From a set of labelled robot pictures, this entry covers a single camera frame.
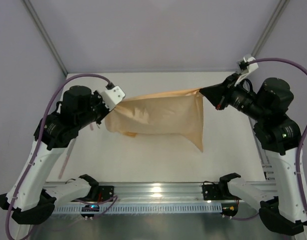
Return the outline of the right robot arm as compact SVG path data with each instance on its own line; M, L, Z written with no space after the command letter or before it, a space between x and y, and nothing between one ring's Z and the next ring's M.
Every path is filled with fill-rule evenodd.
M220 177L217 187L226 200L242 200L258 211L265 227L278 234L295 236L307 226L307 194L302 177L302 132L287 115L294 95L283 79L270 77L258 92L244 89L238 74L222 83L199 90L220 111L231 106L255 121L255 137L265 151L275 174L277 194L265 193L237 173Z

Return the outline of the orange cloth napkin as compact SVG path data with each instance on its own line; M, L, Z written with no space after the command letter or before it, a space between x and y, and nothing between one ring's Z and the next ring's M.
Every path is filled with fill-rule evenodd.
M106 129L128 137L181 135L201 152L204 131L203 96L198 88L131 97L105 118Z

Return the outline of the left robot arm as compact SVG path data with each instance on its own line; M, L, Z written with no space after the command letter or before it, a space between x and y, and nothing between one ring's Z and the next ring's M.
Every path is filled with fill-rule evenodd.
M94 200L99 184L84 174L56 190L43 188L52 168L79 131L101 121L121 102L125 93L118 86L103 92L75 85L66 90L56 110L44 116L34 132L31 153L14 187L0 195L0 207L19 225L39 225L56 207L71 201Z

